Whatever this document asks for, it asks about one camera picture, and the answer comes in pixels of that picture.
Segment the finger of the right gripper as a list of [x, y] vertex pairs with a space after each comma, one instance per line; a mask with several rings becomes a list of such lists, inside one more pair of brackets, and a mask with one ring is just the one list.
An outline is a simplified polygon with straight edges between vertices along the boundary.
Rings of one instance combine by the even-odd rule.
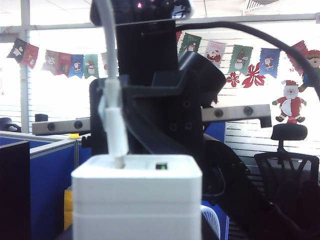
[[103, 96], [103, 88], [106, 78], [97, 78], [89, 85], [89, 105], [90, 105], [90, 147], [92, 155], [108, 153], [107, 134], [103, 128], [103, 123], [98, 113], [98, 107]]

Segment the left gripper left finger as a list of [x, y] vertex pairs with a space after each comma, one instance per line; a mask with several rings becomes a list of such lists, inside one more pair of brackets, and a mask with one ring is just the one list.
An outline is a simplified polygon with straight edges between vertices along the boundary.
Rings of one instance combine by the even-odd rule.
[[73, 226], [70, 225], [66, 230], [59, 234], [57, 240], [73, 240]]

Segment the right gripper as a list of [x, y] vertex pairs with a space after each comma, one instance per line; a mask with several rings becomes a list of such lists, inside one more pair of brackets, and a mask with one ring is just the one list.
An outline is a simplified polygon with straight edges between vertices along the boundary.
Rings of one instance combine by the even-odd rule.
[[[202, 121], [210, 124], [258, 119], [262, 128], [271, 127], [268, 104], [212, 107], [226, 78], [203, 56], [189, 52], [179, 60], [178, 67], [191, 72], [157, 72], [150, 86], [123, 85], [130, 153], [201, 157], [204, 151]], [[32, 133], [36, 136], [85, 135], [91, 133], [90, 117], [37, 121], [32, 124]]]

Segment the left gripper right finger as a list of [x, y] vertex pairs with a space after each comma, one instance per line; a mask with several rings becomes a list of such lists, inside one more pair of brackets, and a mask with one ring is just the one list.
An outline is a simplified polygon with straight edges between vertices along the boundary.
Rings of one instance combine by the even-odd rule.
[[218, 240], [216, 233], [212, 230], [207, 219], [201, 214], [201, 239], [202, 240]]

